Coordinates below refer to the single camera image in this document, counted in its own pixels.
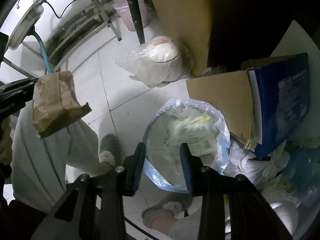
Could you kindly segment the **person's left hand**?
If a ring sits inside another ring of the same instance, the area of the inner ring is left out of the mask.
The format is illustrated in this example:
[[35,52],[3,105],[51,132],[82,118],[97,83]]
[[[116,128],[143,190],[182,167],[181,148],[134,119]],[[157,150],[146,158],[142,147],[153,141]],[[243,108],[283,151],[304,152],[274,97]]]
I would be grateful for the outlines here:
[[10,165],[12,162],[11,119],[7,117],[1,123],[0,162]]

